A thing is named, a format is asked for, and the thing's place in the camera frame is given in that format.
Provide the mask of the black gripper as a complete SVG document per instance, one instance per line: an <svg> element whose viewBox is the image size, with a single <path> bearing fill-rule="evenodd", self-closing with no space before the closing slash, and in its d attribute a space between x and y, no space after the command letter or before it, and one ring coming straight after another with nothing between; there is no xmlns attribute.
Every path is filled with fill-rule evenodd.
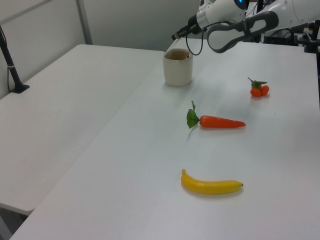
<svg viewBox="0 0 320 240"><path fill-rule="evenodd" d="M201 27L197 21L197 15L193 15L188 19L188 23L186 26L179 29L176 33L174 33L171 38L172 40L178 40L182 37L187 36L188 34L198 35L201 32Z"/></svg>

